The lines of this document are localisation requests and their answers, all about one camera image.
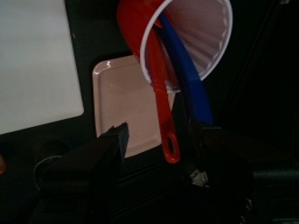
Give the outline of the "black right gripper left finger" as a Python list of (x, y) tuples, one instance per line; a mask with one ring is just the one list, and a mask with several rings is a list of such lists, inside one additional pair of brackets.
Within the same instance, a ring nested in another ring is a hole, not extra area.
[(127, 144), (128, 125), (111, 127), (65, 154), (33, 168), (40, 198), (29, 224), (109, 224)]

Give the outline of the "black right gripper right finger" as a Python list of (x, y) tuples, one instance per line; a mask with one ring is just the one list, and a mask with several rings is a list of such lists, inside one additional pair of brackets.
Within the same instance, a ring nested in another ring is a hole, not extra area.
[(248, 161), (223, 141), (223, 130), (196, 120), (190, 122), (195, 166), (206, 175), (207, 224), (246, 224), (247, 200), (254, 175)]

